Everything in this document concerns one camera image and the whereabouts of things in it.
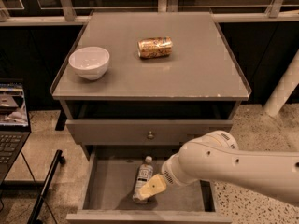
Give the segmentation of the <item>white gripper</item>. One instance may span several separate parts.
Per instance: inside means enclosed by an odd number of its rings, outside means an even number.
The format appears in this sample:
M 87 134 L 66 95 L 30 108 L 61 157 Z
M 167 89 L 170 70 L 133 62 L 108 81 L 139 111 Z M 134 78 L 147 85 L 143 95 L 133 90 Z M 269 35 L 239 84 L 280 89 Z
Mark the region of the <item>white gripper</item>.
M 137 198 L 139 200 L 146 200 L 165 191 L 166 184 L 170 187 L 184 187 L 196 181 L 196 178 L 188 175 L 182 169 L 179 162 L 179 154 L 174 154 L 165 161 L 161 172 L 161 175 L 154 175 L 137 191 Z

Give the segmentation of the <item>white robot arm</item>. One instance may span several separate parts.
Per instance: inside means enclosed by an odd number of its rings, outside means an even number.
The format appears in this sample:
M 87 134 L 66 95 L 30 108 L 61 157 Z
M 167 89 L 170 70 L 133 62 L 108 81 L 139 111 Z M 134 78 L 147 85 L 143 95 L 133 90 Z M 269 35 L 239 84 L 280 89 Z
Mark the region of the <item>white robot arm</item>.
M 140 200 L 198 180 L 231 183 L 299 206 L 299 153 L 244 151 L 225 131 L 186 142 L 137 191 Z

